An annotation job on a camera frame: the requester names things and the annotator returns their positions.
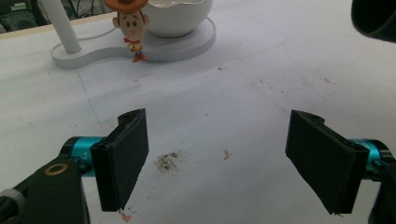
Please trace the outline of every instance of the white lamp base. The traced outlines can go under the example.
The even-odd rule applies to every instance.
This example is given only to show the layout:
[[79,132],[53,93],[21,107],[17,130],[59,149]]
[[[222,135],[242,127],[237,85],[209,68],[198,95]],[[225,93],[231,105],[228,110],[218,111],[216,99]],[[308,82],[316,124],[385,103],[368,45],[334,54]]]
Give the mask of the white lamp base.
[[[110,57],[134,57],[134,53],[123,43],[121,30],[113,29],[108,22],[108,32],[96,37],[79,39],[81,50],[67,53],[63,44],[55,46],[51,52],[52,60],[60,68],[80,68]],[[206,52],[216,39],[216,27],[206,18],[188,35],[164,38],[148,32],[142,40],[143,52],[150,63],[167,63],[187,60]]]

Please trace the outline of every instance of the white tabletop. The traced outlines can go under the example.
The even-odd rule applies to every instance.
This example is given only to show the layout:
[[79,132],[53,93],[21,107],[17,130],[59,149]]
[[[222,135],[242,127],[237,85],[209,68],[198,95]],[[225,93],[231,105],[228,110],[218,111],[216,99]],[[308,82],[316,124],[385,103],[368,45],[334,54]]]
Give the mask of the white tabletop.
[[[0,189],[69,137],[106,136],[118,115],[144,107],[150,152],[129,222],[367,223],[378,183],[362,181],[352,215],[330,216],[285,155],[292,109],[396,146],[396,45],[358,34],[350,5],[216,0],[215,45],[178,63],[111,58],[63,70],[50,57],[53,30],[0,40]],[[103,22],[74,28],[88,35]],[[155,161],[170,152],[181,154],[177,170],[160,172]],[[92,223],[124,223],[101,211],[94,178],[83,183]]]

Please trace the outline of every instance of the woody toy figure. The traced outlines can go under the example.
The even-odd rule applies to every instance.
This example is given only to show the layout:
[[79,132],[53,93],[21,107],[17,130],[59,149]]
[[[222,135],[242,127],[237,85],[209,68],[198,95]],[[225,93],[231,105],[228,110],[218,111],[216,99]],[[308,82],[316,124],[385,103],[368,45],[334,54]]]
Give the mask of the woody toy figure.
[[106,5],[116,10],[117,17],[113,18],[116,28],[121,28],[125,35],[124,42],[128,43],[127,48],[134,52],[134,63],[146,61],[143,54],[141,39],[145,33],[145,27],[149,25],[149,16],[143,15],[141,8],[149,0],[105,0]]

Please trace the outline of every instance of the debris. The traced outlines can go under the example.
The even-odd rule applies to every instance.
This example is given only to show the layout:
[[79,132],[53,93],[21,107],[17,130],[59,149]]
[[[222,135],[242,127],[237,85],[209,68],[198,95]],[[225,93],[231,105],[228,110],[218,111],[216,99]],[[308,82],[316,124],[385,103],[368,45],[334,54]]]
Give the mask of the debris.
[[231,158],[231,155],[233,154],[231,154],[227,149],[224,149],[224,155],[225,155],[224,160],[227,161]]
[[157,165],[157,168],[162,172],[169,172],[169,171],[177,171],[177,165],[175,162],[181,157],[181,153],[178,152],[171,152],[168,154],[164,154],[158,157],[154,163]]
[[124,213],[121,213],[121,219],[124,220],[125,222],[128,222],[129,220],[132,219],[132,216],[125,216]]

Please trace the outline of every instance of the cowboy hat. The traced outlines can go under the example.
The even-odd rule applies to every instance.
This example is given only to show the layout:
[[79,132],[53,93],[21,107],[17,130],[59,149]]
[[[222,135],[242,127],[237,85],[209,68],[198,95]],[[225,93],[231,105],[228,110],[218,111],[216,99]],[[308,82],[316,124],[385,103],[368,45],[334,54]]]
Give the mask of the cowboy hat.
[[106,6],[122,13],[133,13],[144,7],[149,0],[105,0]]

